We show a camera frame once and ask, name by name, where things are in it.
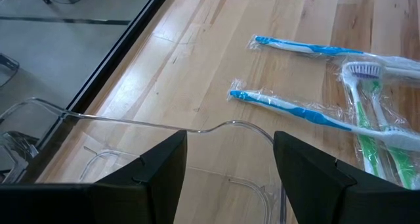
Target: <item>blue toothbrush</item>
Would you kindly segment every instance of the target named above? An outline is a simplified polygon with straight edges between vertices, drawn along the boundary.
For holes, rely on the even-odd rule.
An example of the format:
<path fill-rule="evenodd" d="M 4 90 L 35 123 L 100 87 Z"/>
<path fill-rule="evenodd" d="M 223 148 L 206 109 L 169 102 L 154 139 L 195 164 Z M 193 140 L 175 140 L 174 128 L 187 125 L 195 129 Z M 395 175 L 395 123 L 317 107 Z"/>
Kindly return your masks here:
<path fill-rule="evenodd" d="M 251 102 L 260 106 L 264 106 L 277 112 L 287 112 L 318 125 L 326 125 L 345 131 L 350 131 L 358 135 L 370 136 L 375 139 L 379 139 L 395 148 L 420 151 L 420 135 L 412 131 L 406 131 L 397 128 L 388 129 L 386 131 L 374 131 L 372 129 L 341 122 L 326 116 L 321 112 L 302 108 L 293 103 L 275 97 L 241 90 L 232 90 L 229 93 L 232 97 L 243 100 L 245 102 Z"/>
<path fill-rule="evenodd" d="M 284 39 L 275 39 L 272 37 L 263 37 L 257 36 L 255 37 L 255 41 L 257 43 L 268 45 L 271 47 L 275 47 L 278 49 L 288 50 L 288 51 L 295 51 L 299 53 L 321 53 L 324 55 L 335 56 L 335 55 L 365 55 L 365 52 L 346 49 L 343 47 L 329 47 L 329 46 L 321 46 L 321 45 L 313 45 L 308 43 L 298 43 L 294 41 L 284 40 Z"/>

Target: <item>plastic packaging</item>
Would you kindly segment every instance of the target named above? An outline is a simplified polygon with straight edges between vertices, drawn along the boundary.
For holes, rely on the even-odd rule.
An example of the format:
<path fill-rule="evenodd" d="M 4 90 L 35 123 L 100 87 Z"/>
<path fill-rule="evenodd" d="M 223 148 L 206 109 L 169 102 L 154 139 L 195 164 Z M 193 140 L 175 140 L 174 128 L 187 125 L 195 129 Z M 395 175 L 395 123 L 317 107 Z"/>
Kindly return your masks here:
<path fill-rule="evenodd" d="M 384 73 L 391 78 L 411 78 L 420 79 L 420 62 L 410 60 L 400 56 L 381 56 L 363 51 L 346 49 L 342 47 L 331 47 L 313 45 L 309 43 L 299 43 L 286 39 L 276 39 L 261 35 L 252 36 L 249 41 L 249 49 L 260 49 L 262 46 L 303 53 L 306 56 L 315 58 L 319 56 L 336 58 L 346 61 L 371 61 L 378 62 L 384 66 Z"/>
<path fill-rule="evenodd" d="M 386 130 L 380 123 L 376 122 L 374 112 L 364 110 L 370 103 L 369 98 L 364 93 L 359 93 L 357 87 L 349 89 L 351 84 L 359 84 L 358 81 L 349 84 L 348 78 L 345 78 L 343 84 L 346 90 L 348 110 L 338 106 L 324 106 L 313 102 L 305 102 L 296 99 L 286 99 L 279 97 L 272 91 L 266 89 L 245 90 L 245 82 L 235 79 L 228 92 L 228 100 L 232 98 L 240 99 L 259 106 L 263 106 L 280 114 L 293 115 L 303 118 L 312 123 L 326 125 L 349 131 L 348 128 L 357 126 L 370 129 L 372 131 Z M 354 103 L 352 93 L 357 93 L 357 103 Z M 397 117 L 398 120 L 392 121 L 393 126 L 402 123 L 405 120 Z M 390 144 L 384 144 L 379 139 L 368 137 L 366 135 L 352 135 L 356 139 L 353 146 L 356 148 L 356 155 L 361 162 L 360 167 L 366 172 L 374 174 L 382 179 L 402 185 L 408 189 L 420 189 L 419 186 L 419 151 L 410 151 L 396 148 Z"/>
<path fill-rule="evenodd" d="M 400 56 L 380 56 L 341 47 L 312 45 L 259 35 L 251 38 L 248 48 L 262 51 L 262 46 L 265 45 L 295 52 L 297 57 L 304 55 L 311 59 L 326 59 L 329 62 L 327 71 L 345 89 L 346 107 L 352 115 L 348 122 L 376 131 L 401 131 L 405 137 L 418 137 L 418 132 L 410 126 L 413 123 L 417 125 L 418 118 L 413 114 L 401 115 L 398 108 L 402 106 L 404 111 L 413 111 L 416 108 L 410 102 L 415 101 L 413 92 L 420 86 L 420 62 Z M 398 141 L 384 143 L 372 137 L 357 138 L 356 155 L 367 172 L 390 181 L 395 180 L 394 182 L 408 189 L 420 189 L 418 151 L 395 147 Z M 400 143 L 420 146 L 416 140 L 403 140 Z"/>
<path fill-rule="evenodd" d="M 188 153 L 175 223 L 286 222 L 272 137 L 241 121 L 183 129 L 77 114 L 30 99 L 0 116 L 0 134 L 18 131 L 37 153 L 25 159 L 30 150 L 19 152 L 22 139 L 0 140 L 0 156 L 6 150 L 10 160 L 2 183 L 96 182 L 178 130 L 187 130 Z"/>

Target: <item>wooden floor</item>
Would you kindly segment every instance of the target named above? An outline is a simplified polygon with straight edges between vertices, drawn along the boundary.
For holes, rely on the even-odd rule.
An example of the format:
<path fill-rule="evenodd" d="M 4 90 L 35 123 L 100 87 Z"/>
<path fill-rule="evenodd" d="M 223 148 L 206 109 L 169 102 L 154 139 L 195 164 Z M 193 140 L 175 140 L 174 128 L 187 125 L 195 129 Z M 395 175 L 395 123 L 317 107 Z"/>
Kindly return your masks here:
<path fill-rule="evenodd" d="M 420 59 L 418 7 L 417 0 L 167 0 L 88 113 L 194 129 L 245 120 L 357 165 L 351 135 L 227 101 L 227 91 L 240 79 L 247 89 L 345 109 L 337 66 L 249 50 L 252 35 Z M 418 90 L 394 85 L 387 91 L 393 109 L 420 130 Z"/>

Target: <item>toothbrush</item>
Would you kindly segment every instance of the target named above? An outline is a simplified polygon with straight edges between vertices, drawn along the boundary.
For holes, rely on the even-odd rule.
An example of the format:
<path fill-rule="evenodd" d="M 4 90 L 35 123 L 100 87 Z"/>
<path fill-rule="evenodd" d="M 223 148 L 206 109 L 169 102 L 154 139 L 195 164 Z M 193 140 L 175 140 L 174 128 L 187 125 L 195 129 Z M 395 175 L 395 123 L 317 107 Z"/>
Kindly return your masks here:
<path fill-rule="evenodd" d="M 365 81 L 363 82 L 363 92 L 369 95 L 372 98 L 372 106 L 375 111 L 377 120 L 379 122 L 380 128 L 389 127 L 389 123 L 385 118 L 385 115 L 382 111 L 381 103 L 379 102 L 379 96 L 382 91 L 382 85 L 379 81 L 381 79 L 381 67 L 376 65 L 376 63 L 369 62 L 355 62 L 355 64 L 361 65 L 360 74 L 368 76 L 368 78 L 376 78 L 374 81 Z M 388 147 L 388 151 L 392 156 L 392 159 L 395 162 L 396 168 L 398 170 L 398 176 L 402 182 L 402 185 L 408 189 L 415 188 L 415 179 L 416 172 L 414 170 L 414 165 L 410 160 L 409 154 L 402 149 L 393 148 L 390 145 L 385 143 L 385 146 Z"/>
<path fill-rule="evenodd" d="M 420 79 L 420 62 L 406 59 L 400 56 L 378 56 L 363 51 L 346 49 L 344 47 L 330 47 L 322 45 L 313 45 L 308 43 L 299 43 L 284 39 L 276 39 L 273 37 L 256 36 L 257 43 L 274 47 L 277 49 L 294 51 L 298 53 L 321 54 L 327 56 L 340 56 L 340 55 L 361 55 L 377 58 L 385 62 L 387 66 L 387 73 L 397 76 L 406 76 L 411 78 Z"/>
<path fill-rule="evenodd" d="M 397 127 L 389 127 L 385 131 L 374 131 L 363 127 L 358 127 L 349 123 L 341 122 L 321 112 L 303 108 L 285 100 L 254 93 L 250 91 L 231 90 L 230 96 L 251 102 L 277 112 L 286 112 L 294 116 L 306 119 L 318 125 L 326 125 L 336 129 L 353 132 L 359 135 L 366 135 L 379 139 L 396 148 L 405 150 L 420 151 L 420 135 L 409 131 L 401 130 Z"/>
<path fill-rule="evenodd" d="M 359 77 L 361 77 L 360 68 L 363 64 L 354 64 L 349 62 L 343 66 L 343 82 L 350 89 L 354 106 L 356 107 L 356 122 L 357 125 L 366 129 L 372 129 L 369 120 L 366 117 L 366 113 L 363 109 L 362 102 L 360 101 L 359 92 L 357 86 L 359 84 Z M 385 172 L 382 166 L 381 158 L 379 156 L 376 141 L 372 137 L 365 135 L 359 135 L 358 140 L 362 148 L 363 161 L 365 171 L 374 174 L 380 178 L 386 179 Z"/>

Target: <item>plastic wrapping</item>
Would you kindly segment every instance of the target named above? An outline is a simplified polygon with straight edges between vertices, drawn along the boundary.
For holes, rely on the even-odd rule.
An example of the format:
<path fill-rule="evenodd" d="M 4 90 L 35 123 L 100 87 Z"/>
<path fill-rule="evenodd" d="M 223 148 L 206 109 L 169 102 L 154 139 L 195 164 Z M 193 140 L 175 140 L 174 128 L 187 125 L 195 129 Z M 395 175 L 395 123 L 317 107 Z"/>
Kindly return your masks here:
<path fill-rule="evenodd" d="M 235 79 L 228 92 L 228 100 L 235 98 L 245 102 L 250 102 L 259 106 L 263 106 L 280 114 L 287 114 L 295 117 L 303 118 L 312 123 L 334 127 L 348 131 L 351 127 L 366 128 L 371 131 L 386 131 L 391 126 L 397 128 L 408 128 L 407 120 L 399 116 L 389 105 L 383 104 L 384 100 L 380 100 L 381 96 L 378 92 L 369 89 L 377 84 L 372 81 L 364 82 L 363 87 L 356 87 L 351 90 L 348 78 L 339 78 L 346 90 L 346 98 L 348 107 L 341 108 L 339 106 L 324 106 L 315 102 L 305 102 L 303 99 L 297 100 L 293 98 L 285 98 L 275 95 L 267 89 L 245 90 L 246 83 L 239 79 Z M 352 93 L 357 91 L 356 104 Z M 378 117 L 372 109 L 372 104 L 380 104 L 387 115 L 387 125 Z M 419 159 L 420 152 L 396 148 L 394 145 L 384 143 L 379 139 L 366 135 L 353 135 L 354 147 L 356 155 L 366 172 L 374 174 L 380 178 L 386 179 L 393 183 L 397 183 L 408 189 L 420 189 L 419 180 Z"/>
<path fill-rule="evenodd" d="M 326 58 L 334 65 L 327 70 L 336 75 L 345 88 L 348 109 L 346 111 L 340 108 L 339 111 L 340 114 L 344 112 L 350 115 L 346 122 L 383 133 L 401 131 L 403 137 L 414 135 L 414 140 L 411 141 L 380 140 L 357 135 L 355 147 L 358 160 L 367 172 L 408 189 L 420 189 L 420 153 L 414 148 L 420 146 L 420 141 L 416 138 L 420 136 L 411 129 L 407 120 L 410 118 L 416 123 L 413 121 L 415 116 L 398 113 L 398 106 L 415 100 L 404 97 L 407 92 L 415 97 L 412 91 L 420 86 L 420 62 L 400 56 L 374 55 L 342 47 L 299 43 L 261 35 L 254 35 L 248 44 L 249 49 L 261 50 L 263 46 L 295 52 L 312 59 Z M 313 108 L 310 104 L 303 106 Z M 320 112 L 338 118 L 334 113 L 325 110 Z M 411 143 L 413 147 L 408 150 L 395 146 L 398 142 Z"/>
<path fill-rule="evenodd" d="M 370 61 L 383 65 L 383 72 L 386 77 L 391 79 L 420 80 L 420 62 L 410 60 L 400 56 L 381 56 L 363 51 L 346 49 L 342 47 L 332 47 L 323 45 L 313 45 L 309 43 L 299 43 L 286 39 L 276 39 L 261 35 L 252 36 L 248 43 L 249 49 L 261 49 L 262 46 L 269 46 L 281 50 L 293 51 L 304 54 L 311 58 L 328 57 L 338 61 Z"/>

